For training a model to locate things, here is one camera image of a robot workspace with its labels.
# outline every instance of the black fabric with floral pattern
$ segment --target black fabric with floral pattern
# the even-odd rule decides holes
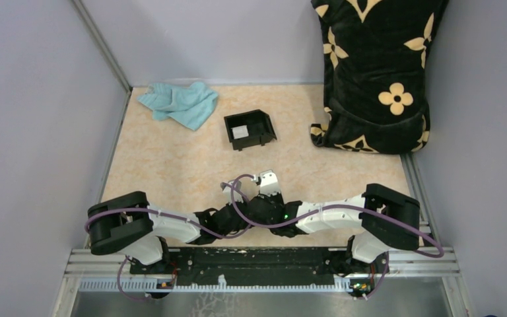
[[[428,141],[424,66],[448,0],[312,0],[320,17],[324,111],[312,142],[402,154]]]

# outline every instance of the teal cloth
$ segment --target teal cloth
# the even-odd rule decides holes
[[[189,88],[155,83],[137,100],[152,110],[154,120],[172,118],[196,131],[215,111],[218,97],[216,91],[201,82],[193,83]]]

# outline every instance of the white wall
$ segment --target white wall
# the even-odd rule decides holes
[[[0,0],[0,317],[50,315],[124,96],[68,1]]]
[[[320,83],[309,0],[84,0],[133,86]]]
[[[477,315],[507,316],[507,1],[451,1],[427,68],[434,217]]]

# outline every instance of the beige table surface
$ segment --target beige table surface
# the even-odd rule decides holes
[[[219,100],[213,115],[197,131],[172,119],[153,121],[137,101],[146,88],[135,88],[119,136],[103,200],[141,190],[162,208],[193,213],[220,209],[226,198],[219,184],[238,175],[272,169],[286,201],[323,202],[362,193],[379,183],[409,193],[399,156],[361,154],[312,145],[311,123],[324,123],[322,85],[213,87]],[[277,141],[233,151],[223,117],[261,109],[271,116]],[[253,197],[256,187],[244,182]],[[254,228],[237,239],[211,246],[346,246],[359,230],[336,229],[284,238]],[[169,246],[183,242],[167,239]]]

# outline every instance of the beige flower print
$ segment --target beige flower print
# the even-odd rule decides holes
[[[329,58],[333,64],[333,69],[335,69],[337,64],[339,64],[339,60],[337,58],[346,58],[349,55],[335,43],[335,35],[333,35],[331,28],[329,28],[329,32],[327,33],[327,40],[329,43],[323,45],[323,53],[329,54]]]
[[[413,51],[421,51],[421,66],[424,68],[424,63],[426,60],[426,46],[424,46],[425,41],[428,40],[428,43],[432,41],[430,35],[432,34],[432,24],[434,24],[434,13],[430,15],[428,18],[428,22],[424,27],[424,32],[422,38],[413,38],[405,43],[405,46],[412,49]]]
[[[413,104],[413,96],[405,92],[401,83],[393,83],[389,86],[389,92],[384,91],[378,95],[378,100],[386,106],[395,116],[403,113],[405,107]]]

